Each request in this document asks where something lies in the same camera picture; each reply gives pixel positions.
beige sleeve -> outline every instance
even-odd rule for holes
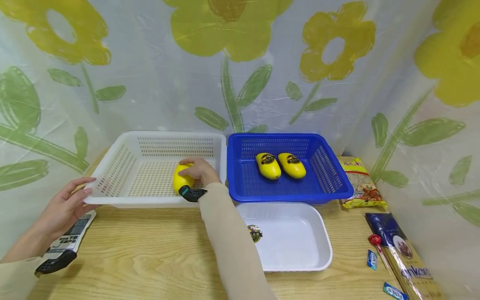
[[[41,257],[0,264],[0,299],[25,300],[38,278],[35,270],[42,264]]]
[[[218,271],[230,300],[275,300],[260,263],[255,244],[228,189],[211,183],[200,203],[200,212],[216,256]]]

blue candy wrapper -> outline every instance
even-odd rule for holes
[[[402,293],[397,288],[389,285],[387,282],[384,283],[384,292],[398,300],[408,300],[408,296]]]
[[[370,249],[368,250],[367,265],[373,270],[377,270],[377,254]]]

red lollipop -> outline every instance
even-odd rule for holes
[[[368,237],[368,241],[377,248],[378,254],[382,258],[382,261],[385,265],[385,268],[390,269],[390,265],[387,262],[387,258],[385,257],[384,252],[382,251],[382,248],[380,247],[380,244],[382,243],[382,238],[379,235],[372,234]]]

flower pattern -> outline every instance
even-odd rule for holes
[[[0,10],[7,17],[25,23],[32,42],[63,62],[110,63],[110,51],[102,45],[102,39],[108,35],[107,25],[87,0],[0,0]],[[60,13],[69,22],[75,42],[69,43],[55,33],[48,23],[49,10]]]
[[[363,1],[345,3],[337,12],[317,12],[303,27],[303,42],[308,45],[300,60],[300,71],[307,82],[323,78],[342,80],[354,68],[355,60],[367,55],[375,43],[375,23],[362,21],[367,6]],[[341,54],[332,63],[322,61],[330,41],[345,41]]]
[[[177,9],[170,18],[175,42],[186,52],[212,56],[226,50],[232,61],[262,56],[271,24],[293,0],[164,0]]]
[[[439,79],[435,95],[452,107],[480,100],[480,2],[442,0],[433,14],[439,32],[415,52],[422,74]]]

table surface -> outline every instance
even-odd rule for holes
[[[317,209],[332,243],[332,263],[321,272],[266,274],[278,299],[392,299],[383,283],[398,287],[393,275],[380,259],[377,271],[366,265],[367,250],[374,248],[364,214],[384,210],[347,210],[338,201]],[[103,206],[96,212],[78,258],[41,276],[29,300],[227,299],[198,209]]]

